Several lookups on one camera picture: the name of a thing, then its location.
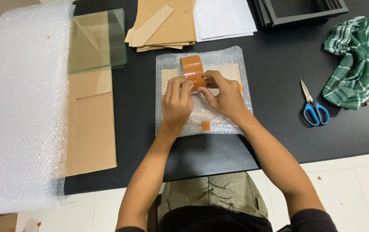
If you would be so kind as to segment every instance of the white paper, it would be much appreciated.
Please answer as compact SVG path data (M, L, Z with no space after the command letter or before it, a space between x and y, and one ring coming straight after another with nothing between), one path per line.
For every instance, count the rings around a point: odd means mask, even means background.
M197 0L194 14L203 40L257 31L246 0Z
M212 41L212 40L220 40L220 39L227 39L227 38L253 35L253 32L247 32L247 33L241 33L241 34L235 34L235 35L224 35L224 36L212 37L212 38L208 38L208 39L202 39L202 38L200 38L200 31L199 31L199 26L198 26L198 23L197 23L197 17L196 17L196 14L194 12L193 12L193 20L194 20L194 28L196 30L197 42Z

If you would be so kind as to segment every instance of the hand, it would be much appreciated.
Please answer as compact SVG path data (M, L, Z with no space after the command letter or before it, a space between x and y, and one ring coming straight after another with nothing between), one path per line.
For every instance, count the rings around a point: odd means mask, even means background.
M179 136L193 110L193 99L190 94L192 87L193 82L186 77L172 78L167 83L167 90L162 98L161 129L176 137Z
M206 87L218 88L219 94L215 97L212 92L205 87L197 88L198 91L205 95L210 107L217 112L229 117L236 124L240 124L240 120L250 113L246 108L238 81L231 81L224 78L219 71L209 70L203 74Z

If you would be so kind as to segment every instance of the black table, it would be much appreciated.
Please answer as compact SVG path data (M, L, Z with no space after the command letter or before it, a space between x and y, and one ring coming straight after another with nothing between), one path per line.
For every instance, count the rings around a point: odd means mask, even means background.
M243 49L253 113L299 161L307 163L369 154L369 106L357 111L335 107L321 91L340 57L322 50L335 24L369 16L369 1L345 0L349 13L326 24L254 36L197 43L183 48L137 53L128 48L129 62L114 69L117 167L67 177L65 193L126 187L154 140L156 56L173 52L207 52L233 45ZM251 0L249 7L255 16ZM133 26L137 1L81 0L75 15L124 8L126 29ZM331 115L328 125L311 128L301 118L305 103L299 80ZM164 181L259 169L241 135L210 134L176 140L166 164Z

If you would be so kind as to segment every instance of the bubble wrap package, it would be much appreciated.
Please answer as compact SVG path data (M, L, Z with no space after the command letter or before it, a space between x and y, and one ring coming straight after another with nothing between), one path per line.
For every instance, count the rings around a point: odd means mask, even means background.
M0 214L64 195L71 1L0 16Z
M238 81L242 85L242 95L246 107L253 112L243 53L240 47L233 46L224 50L203 53L159 55L156 57L156 133L162 121L161 99L166 92L167 82L171 78L181 76L180 58L194 55L200 56L204 72L217 70L223 77ZM218 89L210 89L210 91L214 96L219 93ZM202 93L193 94L192 98L193 111L179 137L194 134L243 134L240 128L228 117L211 108ZM210 122L210 131L202 131L202 121Z

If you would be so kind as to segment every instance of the checkered pants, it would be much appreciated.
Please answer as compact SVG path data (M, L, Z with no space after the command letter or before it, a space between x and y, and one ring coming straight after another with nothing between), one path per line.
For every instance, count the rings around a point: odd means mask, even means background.
M268 218L263 198L246 172L167 182L157 208L158 221L183 206L217 206Z

